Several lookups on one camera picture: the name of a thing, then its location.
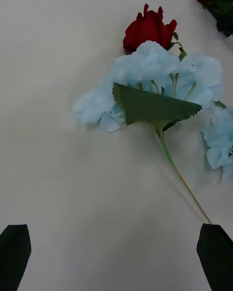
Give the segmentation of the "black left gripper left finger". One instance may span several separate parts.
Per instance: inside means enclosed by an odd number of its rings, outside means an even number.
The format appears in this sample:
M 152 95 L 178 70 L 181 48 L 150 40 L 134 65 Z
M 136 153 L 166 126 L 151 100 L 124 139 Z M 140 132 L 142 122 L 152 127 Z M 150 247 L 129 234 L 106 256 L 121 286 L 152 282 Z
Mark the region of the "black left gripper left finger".
M 16 291 L 31 255 L 28 226 L 8 225 L 0 235 L 0 290 Z

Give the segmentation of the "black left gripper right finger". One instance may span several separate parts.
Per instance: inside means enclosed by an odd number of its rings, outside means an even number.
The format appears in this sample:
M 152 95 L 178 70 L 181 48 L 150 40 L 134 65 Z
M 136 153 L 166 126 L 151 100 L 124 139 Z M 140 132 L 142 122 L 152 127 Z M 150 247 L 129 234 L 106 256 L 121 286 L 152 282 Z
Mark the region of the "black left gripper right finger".
M 202 225 L 197 254 L 211 290 L 233 291 L 233 241 L 220 225 Z

